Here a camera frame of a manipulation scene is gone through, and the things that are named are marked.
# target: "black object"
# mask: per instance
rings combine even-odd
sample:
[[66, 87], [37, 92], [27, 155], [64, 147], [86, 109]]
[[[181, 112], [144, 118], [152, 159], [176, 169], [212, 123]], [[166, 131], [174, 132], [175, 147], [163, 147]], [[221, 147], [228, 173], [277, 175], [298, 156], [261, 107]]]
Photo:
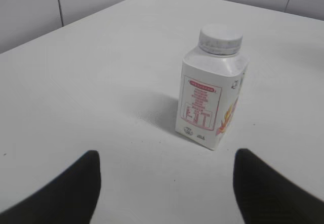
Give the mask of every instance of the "black object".
[[246, 224], [323, 224], [324, 203], [280, 175], [248, 149], [234, 164], [235, 197]]
[[101, 188], [97, 151], [86, 152], [62, 174], [0, 214], [1, 224], [89, 224]]

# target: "bottle label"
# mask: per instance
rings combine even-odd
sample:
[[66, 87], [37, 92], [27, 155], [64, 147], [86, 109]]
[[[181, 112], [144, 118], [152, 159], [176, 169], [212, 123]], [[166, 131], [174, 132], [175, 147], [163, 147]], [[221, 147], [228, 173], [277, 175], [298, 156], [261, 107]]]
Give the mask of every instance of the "bottle label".
[[180, 116], [199, 128], [214, 130], [222, 88], [184, 76]]

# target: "white bottle cap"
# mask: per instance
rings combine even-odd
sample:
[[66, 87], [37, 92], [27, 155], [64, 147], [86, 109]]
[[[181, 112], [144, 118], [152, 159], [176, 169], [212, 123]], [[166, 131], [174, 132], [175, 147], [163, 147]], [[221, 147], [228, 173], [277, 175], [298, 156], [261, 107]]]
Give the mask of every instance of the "white bottle cap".
[[243, 34], [222, 24], [208, 24], [200, 30], [198, 46], [211, 54], [236, 54], [242, 43]]

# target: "white table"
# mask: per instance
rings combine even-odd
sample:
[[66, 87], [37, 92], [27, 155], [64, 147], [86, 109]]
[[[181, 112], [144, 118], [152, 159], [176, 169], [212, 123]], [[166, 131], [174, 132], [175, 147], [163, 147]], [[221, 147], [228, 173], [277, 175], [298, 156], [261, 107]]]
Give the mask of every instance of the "white table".
[[[251, 58], [216, 151], [174, 132], [182, 57], [210, 22], [240, 27]], [[238, 148], [324, 200], [323, 59], [323, 21], [221, 0], [126, 0], [1, 54], [0, 211], [88, 149], [92, 223], [242, 223]]]

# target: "bottle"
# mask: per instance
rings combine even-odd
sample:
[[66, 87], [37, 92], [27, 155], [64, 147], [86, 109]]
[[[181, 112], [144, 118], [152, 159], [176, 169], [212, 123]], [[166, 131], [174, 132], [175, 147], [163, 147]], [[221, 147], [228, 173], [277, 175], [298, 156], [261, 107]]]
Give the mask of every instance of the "bottle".
[[231, 123], [248, 66], [241, 42], [239, 31], [209, 24], [183, 59], [176, 132], [211, 150]]

